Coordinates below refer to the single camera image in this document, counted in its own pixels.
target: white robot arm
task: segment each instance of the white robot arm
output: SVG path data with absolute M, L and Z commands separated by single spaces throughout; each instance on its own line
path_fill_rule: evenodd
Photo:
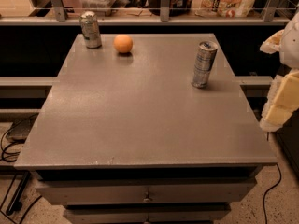
M 274 132 L 299 108 L 299 13 L 284 30 L 267 39 L 260 50 L 266 53 L 279 51 L 281 63 L 292 69 L 285 77 L 276 75 L 263 107 L 260 126 L 264 131 Z

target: soda can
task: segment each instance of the soda can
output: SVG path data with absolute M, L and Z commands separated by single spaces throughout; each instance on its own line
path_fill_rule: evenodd
M 85 11 L 81 14 L 79 21 L 86 47 L 89 49 L 101 47 L 102 40 L 96 14 L 92 11 Z
M 212 41 L 203 41 L 199 44 L 192 80 L 192 85 L 194 87 L 205 88 L 207 86 L 217 49 L 218 45 Z

